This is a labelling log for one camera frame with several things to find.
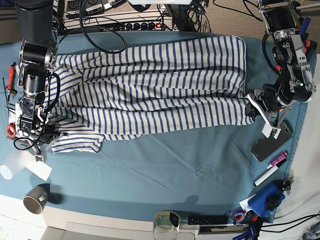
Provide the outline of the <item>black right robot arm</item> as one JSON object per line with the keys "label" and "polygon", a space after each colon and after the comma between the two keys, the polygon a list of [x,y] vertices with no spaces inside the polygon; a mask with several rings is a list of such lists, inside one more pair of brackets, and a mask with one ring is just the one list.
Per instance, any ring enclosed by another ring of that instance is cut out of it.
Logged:
{"label": "black right robot arm", "polygon": [[19,50],[18,87],[23,96],[15,105],[14,142],[24,144],[35,161],[45,162],[43,145],[51,146],[63,136],[49,123],[48,114],[57,104],[60,94],[50,100],[51,80],[58,51],[58,24],[54,19],[51,0],[14,1],[19,30],[23,37]]}

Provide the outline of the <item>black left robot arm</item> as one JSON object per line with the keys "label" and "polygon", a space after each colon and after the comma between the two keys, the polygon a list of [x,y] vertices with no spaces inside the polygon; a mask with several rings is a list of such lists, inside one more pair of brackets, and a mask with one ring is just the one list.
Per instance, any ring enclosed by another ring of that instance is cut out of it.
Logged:
{"label": "black left robot arm", "polygon": [[318,44],[308,39],[311,20],[300,16],[303,6],[297,1],[259,0],[257,7],[266,26],[262,53],[277,79],[246,95],[245,114],[252,119],[260,115],[262,134],[277,139],[291,105],[308,103],[316,92],[309,60]]}

